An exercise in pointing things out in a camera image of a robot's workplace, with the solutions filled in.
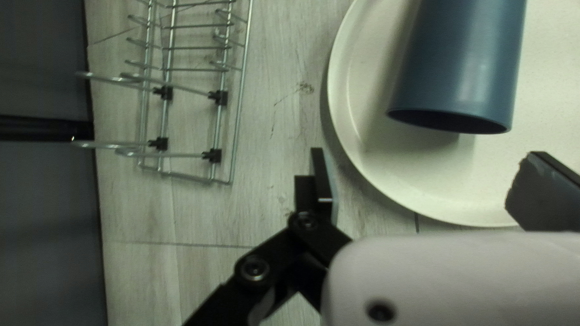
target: screw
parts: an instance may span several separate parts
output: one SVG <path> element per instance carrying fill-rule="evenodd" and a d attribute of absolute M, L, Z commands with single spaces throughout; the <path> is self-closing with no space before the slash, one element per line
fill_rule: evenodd
<path fill-rule="evenodd" d="M 368 317 L 374 321 L 387 322 L 395 318 L 395 312 L 390 307 L 378 303 L 368 310 Z"/>
<path fill-rule="evenodd" d="M 256 255 L 246 257 L 241 267 L 241 274 L 248 281 L 261 281 L 269 271 L 270 265 Z"/>
<path fill-rule="evenodd" d="M 306 231 L 312 231 L 318 227 L 318 221 L 310 212 L 299 212 L 296 222 L 301 229 Z"/>

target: dish rack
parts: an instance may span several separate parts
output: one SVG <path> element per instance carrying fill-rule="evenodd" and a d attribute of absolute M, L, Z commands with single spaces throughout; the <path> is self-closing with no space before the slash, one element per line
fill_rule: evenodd
<path fill-rule="evenodd" d="M 244 78 L 246 73 L 246 59 L 248 54 L 248 40 L 250 23 L 252 18 L 253 0 L 206 0 L 193 3 L 179 3 L 171 0 L 170 4 L 164 4 L 155 0 L 134 0 L 146 6 L 146 17 L 129 15 L 128 19 L 141 25 L 144 29 L 144 40 L 129 37 L 126 40 L 143 51 L 143 61 L 125 60 L 125 63 L 139 68 L 140 73 L 120 73 L 119 77 L 103 77 L 94 73 L 80 71 L 77 76 L 91 81 L 105 82 L 119 85 L 121 87 L 137 89 L 139 91 L 139 112 L 137 121 L 136 140 L 112 141 L 112 142 L 89 142 L 82 140 L 72 140 L 72 144 L 83 148 L 108 148 L 114 150 L 118 155 L 135 158 L 137 166 L 146 171 L 153 171 L 164 176 L 171 176 L 203 183 L 230 184 L 234 178 L 235 157 L 240 129 L 240 114 L 242 109 L 242 94 L 244 89 Z M 199 23 L 179 23 L 177 17 L 195 7 L 210 8 L 218 7 L 213 12 L 208 12 L 202 18 L 212 16 L 211 22 L 203 21 Z M 161 10 L 167 10 L 167 15 L 160 14 Z M 208 33 L 207 44 L 196 44 L 194 46 L 176 45 L 177 32 L 181 30 L 212 30 Z M 159 33 L 160 44 L 156 43 L 156 33 Z M 210 52 L 204 58 L 207 66 L 198 67 L 177 67 L 175 57 L 177 53 L 184 51 Z M 156 66 L 154 56 L 161 54 L 161 64 Z M 216 90 L 203 90 L 183 83 L 176 83 L 173 80 L 175 71 L 193 73 L 192 80 L 195 80 L 195 73 L 203 74 L 204 78 L 211 76 L 219 87 Z M 161 78 L 155 78 L 152 73 L 161 74 Z M 237 90 L 234 94 L 232 84 L 236 84 Z M 193 151 L 192 153 L 174 153 L 169 150 L 170 141 L 169 111 L 176 96 L 183 92 L 194 94 L 200 101 L 212 101 L 215 106 L 215 124 L 210 126 L 213 129 L 211 147 L 205 151 Z M 158 95 L 159 102 L 152 103 L 151 97 Z M 232 105 L 235 111 L 229 114 L 229 126 L 233 124 L 233 135 L 229 144 L 228 155 L 222 153 L 222 133 L 224 129 L 223 115 L 226 108 Z M 147 139 L 149 112 L 152 109 L 161 110 L 157 137 Z M 229 171 L 221 171 L 219 178 L 216 171 L 222 164 L 222 158 L 229 156 Z M 183 173 L 167 168 L 166 160 L 170 158 L 189 158 L 204 160 L 206 166 L 205 173 Z"/>

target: blue cup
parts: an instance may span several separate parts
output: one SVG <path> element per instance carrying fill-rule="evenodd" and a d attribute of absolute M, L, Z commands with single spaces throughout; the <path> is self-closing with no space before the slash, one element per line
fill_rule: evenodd
<path fill-rule="evenodd" d="M 512 127 L 525 0 L 422 0 L 387 115 L 460 133 Z"/>

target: gray wall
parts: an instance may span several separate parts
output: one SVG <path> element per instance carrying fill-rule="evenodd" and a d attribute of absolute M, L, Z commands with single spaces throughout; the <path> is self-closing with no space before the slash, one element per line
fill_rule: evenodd
<path fill-rule="evenodd" d="M 87 121 L 81 0 L 4 0 L 0 114 Z"/>
<path fill-rule="evenodd" d="M 88 121 L 82 0 L 7 0 L 0 115 Z M 107 324 L 93 152 L 0 142 L 0 325 Z"/>
<path fill-rule="evenodd" d="M 106 325 L 92 152 L 0 142 L 0 324 Z"/>

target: white plate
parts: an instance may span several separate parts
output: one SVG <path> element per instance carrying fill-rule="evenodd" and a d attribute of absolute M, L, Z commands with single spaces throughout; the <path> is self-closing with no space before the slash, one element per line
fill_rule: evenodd
<path fill-rule="evenodd" d="M 400 58 L 395 44 L 415 2 L 352 3 L 328 70 L 338 138 L 369 182 L 417 213 L 469 226 L 515 226 L 504 200 L 529 151 L 547 151 L 580 171 L 580 3 L 528 1 L 513 129 L 466 135 L 385 116 L 390 71 Z"/>

